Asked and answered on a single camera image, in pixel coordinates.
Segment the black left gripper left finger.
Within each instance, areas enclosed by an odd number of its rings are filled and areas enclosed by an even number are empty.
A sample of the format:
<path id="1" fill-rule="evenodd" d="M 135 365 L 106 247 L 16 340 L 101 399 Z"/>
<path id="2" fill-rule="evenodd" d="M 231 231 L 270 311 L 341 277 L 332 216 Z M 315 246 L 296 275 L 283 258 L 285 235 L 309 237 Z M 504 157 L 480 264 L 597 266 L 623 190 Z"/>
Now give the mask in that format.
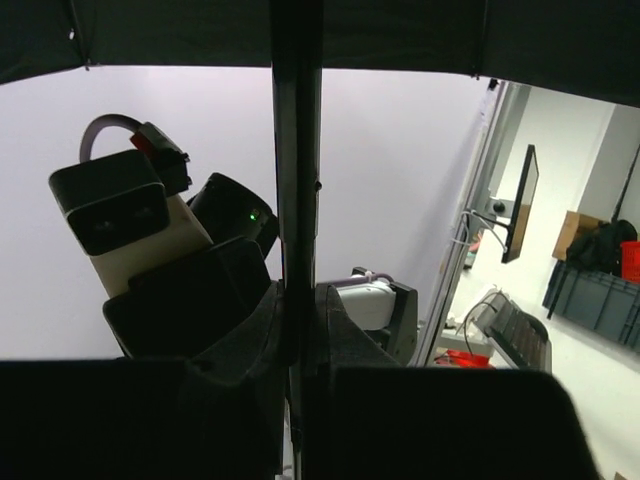
<path id="1" fill-rule="evenodd" d="M 282 399 L 183 360 L 5 361 L 5 479 L 270 479 Z"/>

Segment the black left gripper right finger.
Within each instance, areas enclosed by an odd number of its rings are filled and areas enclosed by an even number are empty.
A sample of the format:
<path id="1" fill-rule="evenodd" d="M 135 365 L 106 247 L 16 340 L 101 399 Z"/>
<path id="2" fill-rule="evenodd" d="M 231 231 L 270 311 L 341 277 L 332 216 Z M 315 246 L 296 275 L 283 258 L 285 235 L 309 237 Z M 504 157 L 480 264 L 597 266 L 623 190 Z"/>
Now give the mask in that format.
<path id="1" fill-rule="evenodd" d="M 342 368 L 306 479 L 597 479 L 574 405 L 543 372 Z"/>

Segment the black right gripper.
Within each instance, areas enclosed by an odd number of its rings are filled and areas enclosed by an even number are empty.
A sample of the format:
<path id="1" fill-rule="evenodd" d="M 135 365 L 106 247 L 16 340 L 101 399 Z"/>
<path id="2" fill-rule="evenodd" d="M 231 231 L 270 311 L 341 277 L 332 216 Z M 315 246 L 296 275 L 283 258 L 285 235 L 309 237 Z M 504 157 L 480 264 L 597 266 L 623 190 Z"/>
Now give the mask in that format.
<path id="1" fill-rule="evenodd" d="M 135 276 L 129 291 L 104 303 L 107 324 L 131 358 L 205 350 L 187 363 L 189 385 L 283 385 L 283 286 L 271 283 L 265 264 L 277 216 L 222 173 L 187 204 L 212 245 Z M 335 287 L 317 285 L 315 302 L 330 370 L 400 367 L 351 320 Z"/>

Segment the pink folding umbrella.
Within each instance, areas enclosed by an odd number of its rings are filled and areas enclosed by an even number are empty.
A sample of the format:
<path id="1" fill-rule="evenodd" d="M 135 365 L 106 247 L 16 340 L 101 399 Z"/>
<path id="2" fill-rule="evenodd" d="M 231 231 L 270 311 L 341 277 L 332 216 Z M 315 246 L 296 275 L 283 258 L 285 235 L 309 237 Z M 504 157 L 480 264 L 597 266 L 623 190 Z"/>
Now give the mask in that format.
<path id="1" fill-rule="evenodd" d="M 268 66 L 283 241 L 283 385 L 295 449 L 319 429 L 330 370 L 316 311 L 321 71 L 379 67 L 522 81 L 639 102 L 635 1 L 5 1 L 1 79 L 104 65 Z"/>

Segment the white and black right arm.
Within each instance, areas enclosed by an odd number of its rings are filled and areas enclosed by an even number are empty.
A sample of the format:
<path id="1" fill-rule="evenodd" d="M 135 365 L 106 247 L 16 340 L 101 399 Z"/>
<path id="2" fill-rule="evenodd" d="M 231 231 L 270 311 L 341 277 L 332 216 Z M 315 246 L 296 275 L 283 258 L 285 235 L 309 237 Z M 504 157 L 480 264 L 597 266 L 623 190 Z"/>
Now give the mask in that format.
<path id="1" fill-rule="evenodd" d="M 144 268 L 129 280 L 128 291 L 103 306 L 130 358 L 194 357 L 245 321 L 270 287 L 264 260 L 279 223 L 266 202 L 214 173 L 187 207 L 212 245 Z M 361 267 L 333 285 L 349 318 L 407 364 L 417 336 L 417 291 Z"/>

